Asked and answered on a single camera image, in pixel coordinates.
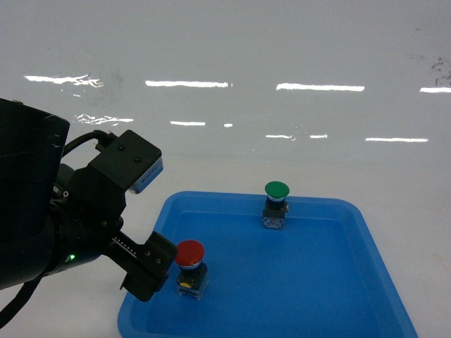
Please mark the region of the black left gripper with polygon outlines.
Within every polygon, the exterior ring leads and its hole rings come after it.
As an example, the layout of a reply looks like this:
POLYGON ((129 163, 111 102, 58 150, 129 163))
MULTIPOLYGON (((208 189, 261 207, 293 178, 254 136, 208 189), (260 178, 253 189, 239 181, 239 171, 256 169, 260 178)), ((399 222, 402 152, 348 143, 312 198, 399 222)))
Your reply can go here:
POLYGON ((125 191, 107 176, 91 166, 60 165, 49 207, 55 233, 49 274, 89 263, 107 247, 107 256, 126 272, 121 287, 149 301, 168 279, 178 249, 157 232, 143 244, 117 232, 124 208, 125 191))

